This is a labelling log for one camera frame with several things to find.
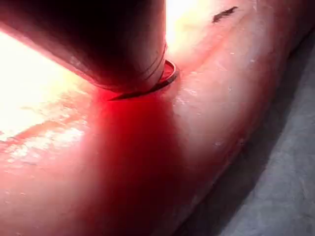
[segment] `gray background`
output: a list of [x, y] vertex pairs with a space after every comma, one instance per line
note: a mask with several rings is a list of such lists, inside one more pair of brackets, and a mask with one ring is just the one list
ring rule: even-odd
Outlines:
[[175, 236], [315, 236], [315, 32], [262, 126]]

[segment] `dark mark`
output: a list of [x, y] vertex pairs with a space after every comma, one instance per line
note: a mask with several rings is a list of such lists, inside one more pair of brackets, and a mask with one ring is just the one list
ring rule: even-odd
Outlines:
[[172, 73], [170, 75], [167, 75], [166, 78], [162, 78], [161, 81], [155, 85], [151, 90], [147, 91], [147, 92], [134, 92], [134, 93], [128, 93], [128, 94], [122, 94], [119, 95], [118, 97], [114, 97], [112, 99], [109, 99], [109, 101], [117, 101], [117, 100], [124, 100], [124, 99], [130, 99], [133, 97], [140, 97], [155, 91], [158, 91], [160, 89], [162, 89], [163, 87], [168, 86], [169, 84], [171, 84], [178, 76], [178, 70], [176, 69], [176, 66], [171, 63], [170, 61], [165, 62], [166, 66], [169, 66], [172, 68]]
[[219, 22], [222, 18], [224, 17], [227, 17], [227, 16], [230, 16], [231, 14], [233, 14], [235, 12], [235, 10], [237, 9], [238, 7], [234, 6], [232, 7], [231, 9], [228, 9], [226, 11], [223, 11], [217, 15], [215, 15], [213, 17], [213, 20], [212, 20], [212, 23], [215, 24], [217, 22]]

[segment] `bright light spot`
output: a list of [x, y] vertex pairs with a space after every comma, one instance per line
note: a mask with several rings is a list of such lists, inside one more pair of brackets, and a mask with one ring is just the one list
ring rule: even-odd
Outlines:
[[211, 0], [166, 1], [166, 41], [170, 53], [184, 50], [200, 40], [200, 32], [209, 23], [213, 5]]
[[60, 106], [49, 107], [63, 94], [82, 92], [82, 84], [87, 82], [0, 31], [0, 141], [50, 120], [48, 114], [61, 116]]

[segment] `metal ring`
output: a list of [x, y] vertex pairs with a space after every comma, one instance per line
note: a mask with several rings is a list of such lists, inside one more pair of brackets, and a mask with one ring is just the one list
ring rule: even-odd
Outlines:
[[147, 92], [133, 92], [133, 93], [125, 93], [118, 95], [117, 97], [111, 98], [108, 101], [117, 101], [117, 100], [124, 100], [124, 99], [129, 99], [133, 97], [140, 97], [143, 95], [147, 95], [152, 92], [156, 92], [169, 84], [171, 84], [178, 76], [179, 71], [177, 70], [177, 67], [174, 63], [170, 62], [169, 60], [165, 61], [165, 66], [164, 66], [164, 72], [163, 75], [160, 79], [160, 81], [149, 91]]

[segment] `cylindrical probe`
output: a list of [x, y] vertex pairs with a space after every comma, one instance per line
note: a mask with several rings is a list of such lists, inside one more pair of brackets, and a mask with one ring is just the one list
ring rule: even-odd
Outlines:
[[4, 30], [102, 88], [150, 90], [165, 58], [165, 0], [2, 0]]

